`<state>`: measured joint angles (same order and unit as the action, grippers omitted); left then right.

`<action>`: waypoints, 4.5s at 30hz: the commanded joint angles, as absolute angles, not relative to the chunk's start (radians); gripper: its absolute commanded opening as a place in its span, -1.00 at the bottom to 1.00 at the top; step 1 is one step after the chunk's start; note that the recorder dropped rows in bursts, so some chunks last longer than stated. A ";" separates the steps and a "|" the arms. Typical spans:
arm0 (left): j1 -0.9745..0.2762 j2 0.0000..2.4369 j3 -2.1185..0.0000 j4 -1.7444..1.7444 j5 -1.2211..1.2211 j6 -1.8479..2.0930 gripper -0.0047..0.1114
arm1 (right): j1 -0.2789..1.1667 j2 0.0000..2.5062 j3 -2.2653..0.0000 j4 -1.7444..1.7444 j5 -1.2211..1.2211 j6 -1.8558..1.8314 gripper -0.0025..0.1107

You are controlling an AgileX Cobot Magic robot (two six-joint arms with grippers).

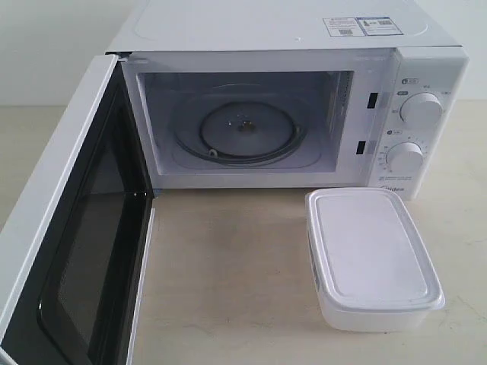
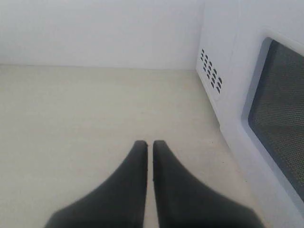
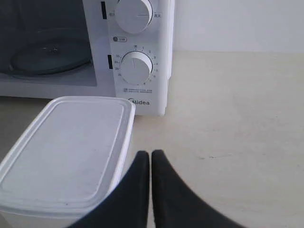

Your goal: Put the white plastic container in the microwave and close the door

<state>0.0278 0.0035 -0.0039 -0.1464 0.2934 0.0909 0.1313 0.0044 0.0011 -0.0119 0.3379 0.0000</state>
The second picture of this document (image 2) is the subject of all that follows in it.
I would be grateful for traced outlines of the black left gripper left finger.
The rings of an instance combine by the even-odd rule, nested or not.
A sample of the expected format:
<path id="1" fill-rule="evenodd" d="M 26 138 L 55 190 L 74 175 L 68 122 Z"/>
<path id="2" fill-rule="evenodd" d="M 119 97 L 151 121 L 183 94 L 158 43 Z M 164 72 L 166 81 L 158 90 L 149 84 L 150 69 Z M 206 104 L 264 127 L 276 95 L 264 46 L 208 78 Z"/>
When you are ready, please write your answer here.
<path id="1" fill-rule="evenodd" d="M 142 228 L 148 145 L 135 141 L 121 165 L 95 190 L 55 212 L 47 228 Z"/>

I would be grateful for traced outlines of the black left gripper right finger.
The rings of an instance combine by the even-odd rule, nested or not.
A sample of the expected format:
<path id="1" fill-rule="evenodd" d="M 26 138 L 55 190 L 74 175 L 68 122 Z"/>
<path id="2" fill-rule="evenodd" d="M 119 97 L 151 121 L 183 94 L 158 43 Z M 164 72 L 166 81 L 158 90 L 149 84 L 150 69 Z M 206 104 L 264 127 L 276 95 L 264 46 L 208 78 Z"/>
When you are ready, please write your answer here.
<path id="1" fill-rule="evenodd" d="M 162 140 L 153 143 L 153 182 L 161 228 L 259 228 L 256 213 L 192 175 Z"/>

